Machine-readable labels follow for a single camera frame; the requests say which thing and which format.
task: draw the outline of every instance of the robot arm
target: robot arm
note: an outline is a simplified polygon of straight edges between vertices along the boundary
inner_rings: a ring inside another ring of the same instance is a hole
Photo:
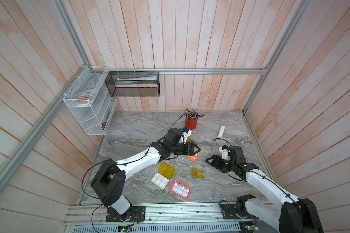
[[[131,203],[122,194],[125,181],[136,172],[161,162],[171,154],[192,156],[200,151],[193,142],[186,142],[191,135],[187,128],[172,128],[167,135],[156,142],[152,142],[144,151],[124,160],[103,162],[91,186],[104,206],[111,206],[120,215],[120,219],[127,220],[131,216]]]
[[[223,173],[233,171],[243,181],[258,189],[275,206],[266,205],[253,195],[240,196],[235,205],[238,217],[256,216],[280,233],[323,233],[313,202],[289,193],[266,177],[255,164],[247,163],[241,147],[223,146],[219,151],[222,156],[214,155],[206,159],[206,162]]]

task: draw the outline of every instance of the yellow lid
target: yellow lid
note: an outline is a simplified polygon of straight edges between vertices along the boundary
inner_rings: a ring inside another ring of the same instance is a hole
[[[204,179],[205,178],[205,175],[203,174],[203,170],[196,169],[194,167],[192,167],[192,176],[195,179]]]
[[[164,177],[171,179],[175,173],[175,168],[165,163],[162,163],[158,169],[158,173],[163,175]]]

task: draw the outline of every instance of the white wire basket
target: white wire basket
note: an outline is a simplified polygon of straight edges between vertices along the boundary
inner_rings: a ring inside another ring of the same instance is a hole
[[[63,99],[88,135],[106,135],[117,104],[104,84],[107,73],[106,67],[85,67]]]

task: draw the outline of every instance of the red pencil cup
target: red pencil cup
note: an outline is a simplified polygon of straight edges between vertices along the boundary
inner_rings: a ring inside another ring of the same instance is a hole
[[[197,127],[197,121],[198,121],[198,118],[195,119],[195,120],[190,120],[188,119],[187,117],[185,118],[185,126],[190,129],[190,130],[193,130]]]

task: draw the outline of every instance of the marble tabletop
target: marble tabletop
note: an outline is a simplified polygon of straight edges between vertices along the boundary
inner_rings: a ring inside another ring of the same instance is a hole
[[[129,178],[123,189],[123,194],[131,203],[178,203],[178,202],[215,202],[236,201],[236,198],[245,194],[253,194],[260,200],[266,198],[253,186],[246,182],[237,181],[223,174],[205,162],[205,159],[214,154],[220,155],[218,148],[226,143],[212,141],[219,133],[222,125],[225,126],[223,138],[232,146],[243,148],[247,162],[255,163],[263,171],[262,162],[257,148],[245,126],[243,115],[239,111],[230,112],[205,112],[206,116],[200,118],[196,129],[192,130],[190,139],[201,148],[200,156],[196,162],[192,162],[186,156],[162,161],[175,168],[175,175],[188,180],[193,184],[188,200],[184,200],[169,191],[173,178],[165,189],[160,189],[151,183],[151,178],[159,169],[162,162],[148,166]],[[94,164],[112,158],[114,161],[128,158],[144,151],[151,142],[163,137],[173,122],[182,115],[182,112],[140,112],[140,113],[114,113],[112,122],[104,137],[100,151]],[[182,117],[175,128],[184,127],[185,117]],[[96,196],[90,186],[100,165],[94,167],[85,189],[90,195]],[[203,169],[205,179],[194,179],[191,169]],[[101,203],[84,195],[82,205]]]

